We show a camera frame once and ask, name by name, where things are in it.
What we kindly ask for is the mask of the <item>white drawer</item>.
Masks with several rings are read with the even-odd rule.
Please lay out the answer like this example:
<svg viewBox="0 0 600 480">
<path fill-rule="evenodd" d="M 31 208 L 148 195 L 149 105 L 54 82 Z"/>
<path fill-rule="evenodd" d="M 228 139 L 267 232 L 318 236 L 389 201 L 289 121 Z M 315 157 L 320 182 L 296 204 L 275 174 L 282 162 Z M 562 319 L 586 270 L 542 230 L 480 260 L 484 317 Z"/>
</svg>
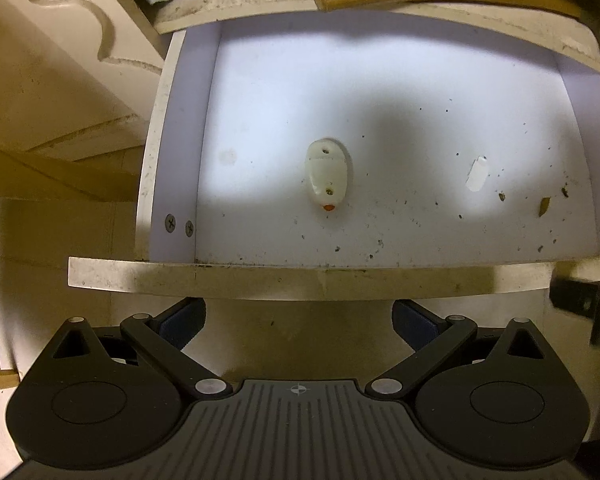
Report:
<svg viewBox="0 0 600 480">
<path fill-rule="evenodd" d="M 351 163 L 333 212 L 306 186 L 323 138 Z M 347 301 L 600 281 L 600 68 L 404 14 L 194 26 L 171 39 L 135 220 L 131 259 L 71 258 L 69 284 Z"/>
</svg>

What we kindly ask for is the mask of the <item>wooden desk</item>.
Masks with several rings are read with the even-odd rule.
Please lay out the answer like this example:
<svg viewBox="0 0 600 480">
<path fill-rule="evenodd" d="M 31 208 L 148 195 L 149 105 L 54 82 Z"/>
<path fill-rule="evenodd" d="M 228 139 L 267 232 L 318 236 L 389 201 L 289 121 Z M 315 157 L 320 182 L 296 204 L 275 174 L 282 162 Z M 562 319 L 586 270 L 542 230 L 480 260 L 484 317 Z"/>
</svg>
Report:
<svg viewBox="0 0 600 480">
<path fill-rule="evenodd" d="M 132 202 L 166 57 L 134 0 L 0 0 L 0 197 Z"/>
</svg>

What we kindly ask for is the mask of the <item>white paper scrap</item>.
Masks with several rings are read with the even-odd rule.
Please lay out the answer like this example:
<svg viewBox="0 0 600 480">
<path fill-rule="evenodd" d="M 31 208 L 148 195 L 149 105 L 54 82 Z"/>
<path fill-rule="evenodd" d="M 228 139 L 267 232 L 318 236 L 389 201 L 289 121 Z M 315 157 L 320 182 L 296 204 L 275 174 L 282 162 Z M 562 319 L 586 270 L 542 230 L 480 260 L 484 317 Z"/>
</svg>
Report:
<svg viewBox="0 0 600 480">
<path fill-rule="evenodd" d="M 488 160 L 484 156 L 477 157 L 469 169 L 465 182 L 466 188 L 474 193 L 479 192 L 486 183 L 489 174 L 490 167 Z"/>
</svg>

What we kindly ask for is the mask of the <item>white oval plastic device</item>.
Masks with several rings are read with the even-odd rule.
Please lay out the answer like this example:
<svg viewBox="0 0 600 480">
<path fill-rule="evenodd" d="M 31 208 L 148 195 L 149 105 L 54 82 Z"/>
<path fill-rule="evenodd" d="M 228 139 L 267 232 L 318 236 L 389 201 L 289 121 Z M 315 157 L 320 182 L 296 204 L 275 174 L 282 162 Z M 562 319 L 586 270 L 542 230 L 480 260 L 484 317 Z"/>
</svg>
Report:
<svg viewBox="0 0 600 480">
<path fill-rule="evenodd" d="M 350 157 L 337 140 L 323 138 L 306 150 L 306 186 L 313 203 L 326 212 L 339 208 L 347 197 Z"/>
</svg>

